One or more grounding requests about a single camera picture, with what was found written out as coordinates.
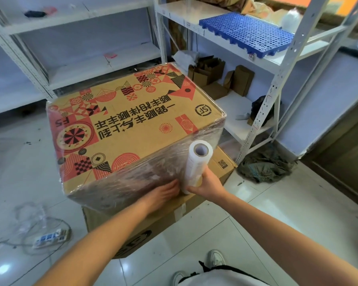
tiled floor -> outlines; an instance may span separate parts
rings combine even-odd
[[[358,206],[301,163],[275,184],[255,185],[233,173],[225,187],[358,268]],[[0,115],[0,240],[13,233],[14,207],[28,201],[42,203],[48,216],[64,219],[73,230],[73,238],[51,257],[48,255],[55,248],[14,249],[1,244],[0,286],[11,285],[39,263],[13,285],[33,284],[86,234],[80,206],[62,194],[42,110],[27,118]],[[10,242],[29,244],[32,237],[23,241],[12,238]],[[96,285],[169,285],[178,270],[201,271],[197,261],[205,261],[213,248],[224,253],[229,265],[270,285],[295,285],[243,227],[210,202],[201,204],[127,258],[112,260]]]

forearm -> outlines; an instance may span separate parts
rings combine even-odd
[[[232,194],[220,206],[299,285],[358,285],[358,270],[324,247]]]
[[[119,212],[74,245],[36,285],[93,285],[146,216],[147,209],[138,202]]]

blue object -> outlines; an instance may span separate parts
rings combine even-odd
[[[258,58],[285,50],[294,37],[293,33],[275,25],[238,13],[201,19],[199,25],[229,40],[229,43],[247,49],[248,54],[256,53]]]

door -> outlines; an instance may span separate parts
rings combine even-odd
[[[358,105],[315,144],[302,162],[358,203]]]

shoe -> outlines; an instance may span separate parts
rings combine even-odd
[[[175,272],[175,274],[172,277],[172,285],[177,286],[181,279],[183,279],[184,277],[188,277],[188,276],[189,275],[184,271]]]
[[[218,250],[210,250],[208,252],[208,264],[211,266],[211,268],[216,266],[225,265],[226,262],[224,260],[223,254],[220,253]]]

